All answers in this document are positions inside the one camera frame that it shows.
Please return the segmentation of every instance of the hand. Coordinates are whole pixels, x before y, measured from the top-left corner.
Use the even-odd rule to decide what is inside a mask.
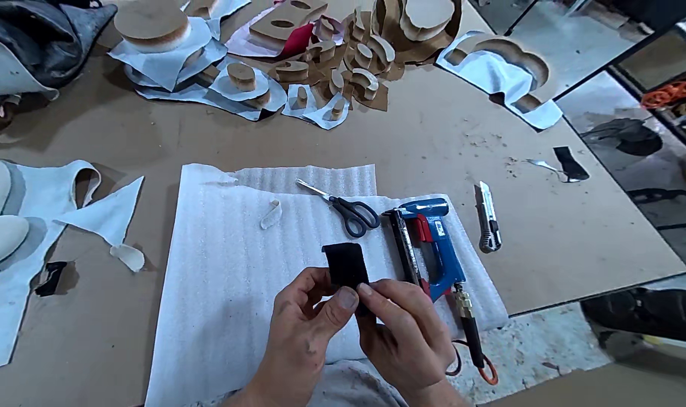
[[[374,314],[356,314],[360,347],[385,381],[411,407],[466,405],[446,380],[456,351],[430,297],[416,285],[388,279],[360,284],[357,291]]]
[[[330,338],[357,306],[354,290],[332,289],[327,268],[303,270],[275,297],[263,361],[250,384],[226,405],[305,406],[320,379]]]

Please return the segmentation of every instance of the scissors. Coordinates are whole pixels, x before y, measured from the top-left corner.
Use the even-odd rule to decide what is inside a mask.
[[[375,213],[373,208],[367,206],[365,203],[359,200],[355,202],[348,202],[347,200],[338,198],[337,196],[331,196],[329,193],[325,193],[300,179],[295,180],[295,182],[298,185],[302,185],[305,188],[310,189],[312,192],[317,193],[321,198],[325,199],[326,202],[332,204],[333,208],[343,215],[345,230],[350,236],[362,237],[365,235],[368,227],[370,229],[375,229],[376,227],[380,226],[380,218]],[[362,214],[361,211],[358,210],[358,207],[364,208],[365,211],[370,215],[369,217],[373,219],[373,222],[371,222],[368,217]],[[351,224],[356,226],[358,232],[351,228]]]

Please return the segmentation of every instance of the cardboard table surface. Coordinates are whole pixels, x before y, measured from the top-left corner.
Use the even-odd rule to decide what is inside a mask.
[[[265,5],[231,17],[239,26]],[[467,29],[487,30],[464,2]],[[51,260],[72,260],[60,291],[31,295],[0,405],[134,405],[144,400],[181,165],[244,167],[374,163],[381,195],[447,193],[480,235],[474,183],[492,190],[503,248],[481,254],[510,314],[680,274],[686,267],[563,120],[541,133],[464,80],[433,66],[389,83],[388,112],[359,107],[331,131],[279,114],[249,122],[201,104],[147,101],[119,62],[92,56],[48,107],[0,132],[0,159],[30,166],[92,162],[98,196],[145,183],[126,243],[133,274],[97,236],[69,227]],[[568,145],[591,178],[563,184],[524,162],[556,164]]]

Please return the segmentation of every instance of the fingernail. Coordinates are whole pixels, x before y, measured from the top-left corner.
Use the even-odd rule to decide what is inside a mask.
[[[336,301],[338,305],[345,308],[351,309],[355,306],[355,301],[357,300],[355,291],[350,287],[341,287],[336,294]]]
[[[366,284],[364,282],[361,282],[360,284],[358,284],[358,289],[366,295],[373,294],[373,290],[370,288],[370,286],[368,286],[368,284]]]

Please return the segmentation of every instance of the sticker label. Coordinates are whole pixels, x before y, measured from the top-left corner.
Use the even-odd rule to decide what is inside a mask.
[[[438,230],[438,236],[446,236],[446,232],[443,231],[443,223],[440,220],[434,222],[435,228]]]

